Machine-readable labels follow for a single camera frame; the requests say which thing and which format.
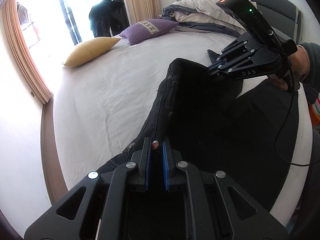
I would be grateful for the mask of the grey sleeved forearm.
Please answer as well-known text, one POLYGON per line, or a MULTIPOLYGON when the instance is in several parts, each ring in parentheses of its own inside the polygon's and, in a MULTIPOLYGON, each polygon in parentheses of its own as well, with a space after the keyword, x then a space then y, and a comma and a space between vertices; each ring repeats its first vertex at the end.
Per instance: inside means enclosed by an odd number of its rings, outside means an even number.
POLYGON ((304 75, 302 83, 309 85, 319 92, 320 46, 308 42, 301 43, 299 46, 305 51, 309 64, 309 70, 307 74, 304 75))

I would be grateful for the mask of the person's right hand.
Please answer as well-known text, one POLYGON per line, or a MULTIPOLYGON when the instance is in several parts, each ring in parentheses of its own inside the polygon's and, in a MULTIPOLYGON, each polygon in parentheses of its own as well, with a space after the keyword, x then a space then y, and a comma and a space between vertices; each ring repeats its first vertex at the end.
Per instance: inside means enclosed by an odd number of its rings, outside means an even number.
MULTIPOLYGON (((291 61, 291 69, 294 76, 299 82, 303 82, 304 78, 307 76, 310 70, 310 62, 305 49, 298 45, 297 51, 289 56, 291 61)), ((283 80, 277 78, 276 75, 268 75, 268 80, 271 81, 277 88, 281 90, 288 90, 288 84, 283 80)))

